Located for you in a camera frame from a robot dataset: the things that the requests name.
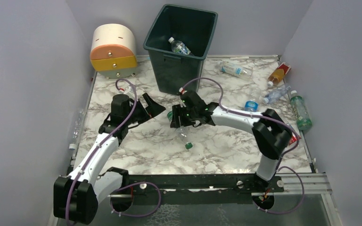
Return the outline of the clear bottle dark green label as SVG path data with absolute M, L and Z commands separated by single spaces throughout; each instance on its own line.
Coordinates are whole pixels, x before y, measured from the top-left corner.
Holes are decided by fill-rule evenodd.
M 189 48 L 179 40 L 176 40 L 174 37 L 170 37 L 168 42 L 171 44 L 171 50 L 174 53 L 194 56 L 194 54 L 189 50 Z

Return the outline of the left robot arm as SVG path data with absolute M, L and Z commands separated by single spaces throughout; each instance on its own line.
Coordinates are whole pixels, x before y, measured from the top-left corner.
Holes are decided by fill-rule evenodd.
M 111 111 L 98 130 L 94 145 L 82 162 L 68 174 L 59 176 L 53 187 L 53 215 L 68 223 L 90 224 L 99 204 L 125 183 L 127 171 L 116 169 L 99 174 L 111 154 L 118 149 L 130 124 L 141 125 L 164 112 L 166 108 L 147 93 L 142 95 L 147 106 L 126 94 L 114 95 Z

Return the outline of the clear bottle green white label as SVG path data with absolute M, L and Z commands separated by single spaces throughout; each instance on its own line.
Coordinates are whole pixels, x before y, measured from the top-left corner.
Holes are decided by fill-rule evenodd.
M 177 134 L 177 137 L 183 143 L 183 146 L 185 147 L 185 149 L 186 150 L 191 149 L 193 147 L 193 144 L 188 139 L 188 130 L 183 126 L 180 126 L 179 128 L 174 128 L 174 129 L 175 129 L 175 133 Z

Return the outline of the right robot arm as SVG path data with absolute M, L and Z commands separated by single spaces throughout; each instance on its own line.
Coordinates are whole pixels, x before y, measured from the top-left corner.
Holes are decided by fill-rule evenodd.
M 261 189 L 269 187 L 282 152 L 292 138 L 292 129 L 272 109 L 265 112 L 244 112 L 227 109 L 217 102 L 205 103 L 194 91 L 180 95 L 181 103 L 173 105 L 167 117 L 171 128 L 201 125 L 226 126 L 254 136 L 262 156 L 254 173 L 254 183 Z

